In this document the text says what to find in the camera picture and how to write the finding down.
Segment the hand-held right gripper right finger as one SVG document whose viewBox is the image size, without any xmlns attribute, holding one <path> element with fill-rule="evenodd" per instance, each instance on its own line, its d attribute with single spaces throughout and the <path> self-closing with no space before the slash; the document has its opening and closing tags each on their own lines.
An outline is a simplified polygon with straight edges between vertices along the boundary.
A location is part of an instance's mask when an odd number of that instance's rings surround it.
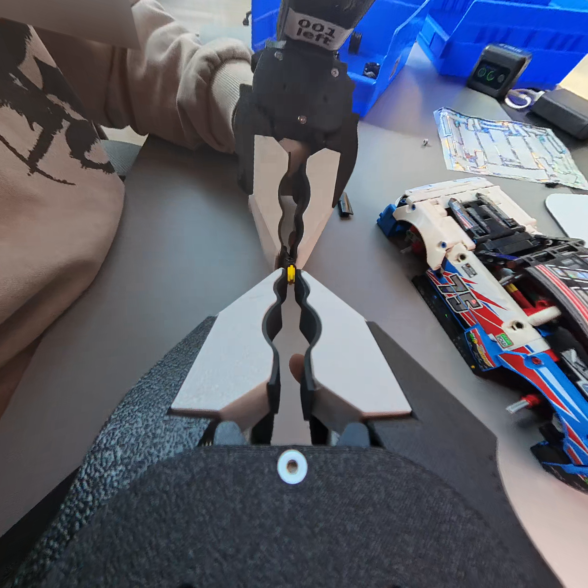
<svg viewBox="0 0 588 588">
<path fill-rule="evenodd" d="M 364 317 L 304 270 L 296 272 L 299 330 L 308 342 L 300 382 L 307 421 L 342 433 L 349 423 L 406 417 L 411 406 Z"/>
</svg>

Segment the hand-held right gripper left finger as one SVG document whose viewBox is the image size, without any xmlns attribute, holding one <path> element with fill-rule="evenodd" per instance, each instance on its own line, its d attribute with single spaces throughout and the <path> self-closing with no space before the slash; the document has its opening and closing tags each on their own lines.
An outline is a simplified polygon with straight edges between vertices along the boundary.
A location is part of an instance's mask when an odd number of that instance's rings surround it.
<svg viewBox="0 0 588 588">
<path fill-rule="evenodd" d="M 215 318 L 171 403 L 171 414 L 235 422 L 252 429 L 278 413 L 281 370 L 274 345 L 282 329 L 288 271 L 278 269 Z"/>
</svg>

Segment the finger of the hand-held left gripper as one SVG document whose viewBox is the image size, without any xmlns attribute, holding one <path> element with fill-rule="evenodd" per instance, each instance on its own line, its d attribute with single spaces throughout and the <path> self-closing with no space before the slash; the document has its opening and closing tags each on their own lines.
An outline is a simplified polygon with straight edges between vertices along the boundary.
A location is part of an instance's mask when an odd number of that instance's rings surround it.
<svg viewBox="0 0 588 588">
<path fill-rule="evenodd" d="M 254 137 L 254 187 L 249 207 L 270 270 L 282 266 L 292 231 L 292 197 L 281 194 L 290 154 L 271 136 Z"/>
<path fill-rule="evenodd" d="M 333 211 L 340 154 L 321 149 L 298 171 L 298 203 L 294 220 L 293 260 L 303 269 Z"/>
</svg>

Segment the person's left forearm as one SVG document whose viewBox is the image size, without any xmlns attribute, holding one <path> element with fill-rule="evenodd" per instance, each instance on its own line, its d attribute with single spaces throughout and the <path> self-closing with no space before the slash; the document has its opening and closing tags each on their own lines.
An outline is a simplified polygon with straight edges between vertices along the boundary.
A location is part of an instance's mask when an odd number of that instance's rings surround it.
<svg viewBox="0 0 588 588">
<path fill-rule="evenodd" d="M 252 83 L 252 52 L 241 40 L 202 43 L 157 1 L 134 1 L 139 49 L 113 49 L 102 120 L 184 148 L 233 153 L 233 115 Z"/>
</svg>

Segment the blue plastic bin with divider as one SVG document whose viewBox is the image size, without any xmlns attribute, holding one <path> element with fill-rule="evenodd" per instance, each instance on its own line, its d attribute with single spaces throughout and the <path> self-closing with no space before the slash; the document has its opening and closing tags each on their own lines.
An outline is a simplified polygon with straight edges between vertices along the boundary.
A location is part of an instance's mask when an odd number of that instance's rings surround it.
<svg viewBox="0 0 588 588">
<path fill-rule="evenodd" d="M 358 55 L 348 52 L 349 38 L 339 50 L 355 83 L 353 111 L 364 117 L 406 64 L 427 17 L 431 1 L 375 1 L 353 31 L 363 34 Z M 362 75 L 366 62 L 380 63 L 377 79 Z"/>
</svg>

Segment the brick-built toy race car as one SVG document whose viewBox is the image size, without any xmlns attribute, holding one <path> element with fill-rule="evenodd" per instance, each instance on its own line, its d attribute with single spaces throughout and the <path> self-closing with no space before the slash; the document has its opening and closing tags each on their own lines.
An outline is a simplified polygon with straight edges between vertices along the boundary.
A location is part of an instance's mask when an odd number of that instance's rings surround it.
<svg viewBox="0 0 588 588">
<path fill-rule="evenodd" d="M 545 235 L 500 187 L 465 178 L 407 190 L 379 215 L 426 260 L 412 279 L 471 370 L 498 371 L 531 410 L 542 468 L 587 493 L 587 247 Z"/>
</svg>

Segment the grey mesh chair seat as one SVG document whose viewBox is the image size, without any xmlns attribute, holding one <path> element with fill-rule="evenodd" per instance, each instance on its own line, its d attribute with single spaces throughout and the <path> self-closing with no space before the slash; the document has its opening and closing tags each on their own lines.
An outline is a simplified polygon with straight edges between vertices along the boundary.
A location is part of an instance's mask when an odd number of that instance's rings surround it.
<svg viewBox="0 0 588 588">
<path fill-rule="evenodd" d="M 114 171 L 122 181 L 125 181 L 142 149 L 142 145 L 113 139 L 102 139 L 101 143 Z"/>
</svg>

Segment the holographic sticker sheet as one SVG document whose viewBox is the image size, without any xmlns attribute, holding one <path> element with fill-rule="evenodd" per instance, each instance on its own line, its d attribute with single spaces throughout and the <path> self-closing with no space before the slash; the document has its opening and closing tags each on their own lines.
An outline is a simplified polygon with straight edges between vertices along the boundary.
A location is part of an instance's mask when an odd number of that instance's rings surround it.
<svg viewBox="0 0 588 588">
<path fill-rule="evenodd" d="M 587 179 L 551 129 L 495 121 L 448 107 L 434 112 L 450 171 L 587 190 Z"/>
</svg>

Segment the black device with round displays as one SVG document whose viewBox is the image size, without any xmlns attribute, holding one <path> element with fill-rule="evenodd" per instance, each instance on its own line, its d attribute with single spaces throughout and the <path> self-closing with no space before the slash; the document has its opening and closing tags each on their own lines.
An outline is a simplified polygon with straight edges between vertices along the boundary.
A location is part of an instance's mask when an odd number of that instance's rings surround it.
<svg viewBox="0 0 588 588">
<path fill-rule="evenodd" d="M 483 49 L 466 86 L 504 102 L 531 60 L 532 53 L 527 50 L 491 43 Z"/>
</svg>

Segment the long blue plastic bin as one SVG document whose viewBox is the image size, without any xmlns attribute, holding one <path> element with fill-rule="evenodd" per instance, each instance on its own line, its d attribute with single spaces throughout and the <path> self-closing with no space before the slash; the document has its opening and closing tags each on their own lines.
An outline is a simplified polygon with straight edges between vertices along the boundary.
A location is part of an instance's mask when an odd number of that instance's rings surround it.
<svg viewBox="0 0 588 588">
<path fill-rule="evenodd" d="M 510 45 L 532 54 L 519 81 L 552 89 L 587 55 L 587 1 L 432 1 L 417 43 L 461 79 L 486 46 Z"/>
</svg>

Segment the person's beige hoodie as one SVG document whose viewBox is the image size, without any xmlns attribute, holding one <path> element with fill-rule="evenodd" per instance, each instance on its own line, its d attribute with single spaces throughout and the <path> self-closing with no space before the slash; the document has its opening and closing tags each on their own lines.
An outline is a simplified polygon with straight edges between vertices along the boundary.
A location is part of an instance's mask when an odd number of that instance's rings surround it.
<svg viewBox="0 0 588 588">
<path fill-rule="evenodd" d="M 1 415 L 45 331 L 98 273 L 123 195 L 37 32 L 1 19 Z"/>
</svg>

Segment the white stand with base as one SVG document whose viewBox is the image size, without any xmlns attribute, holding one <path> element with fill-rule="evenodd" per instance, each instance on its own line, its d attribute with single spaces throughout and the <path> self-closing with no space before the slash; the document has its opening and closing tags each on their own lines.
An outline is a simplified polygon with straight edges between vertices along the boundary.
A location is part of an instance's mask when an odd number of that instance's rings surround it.
<svg viewBox="0 0 588 588">
<path fill-rule="evenodd" d="M 587 195 L 550 194 L 545 206 L 567 237 L 587 243 Z"/>
</svg>

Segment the black power adapter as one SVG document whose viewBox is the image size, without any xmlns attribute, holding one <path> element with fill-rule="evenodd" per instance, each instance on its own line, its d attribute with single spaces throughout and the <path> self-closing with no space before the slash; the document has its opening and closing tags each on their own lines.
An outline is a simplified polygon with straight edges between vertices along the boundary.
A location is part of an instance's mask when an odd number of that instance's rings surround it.
<svg viewBox="0 0 588 588">
<path fill-rule="evenodd" d="M 587 139 L 587 99 L 564 88 L 544 92 L 530 111 L 575 139 Z"/>
</svg>

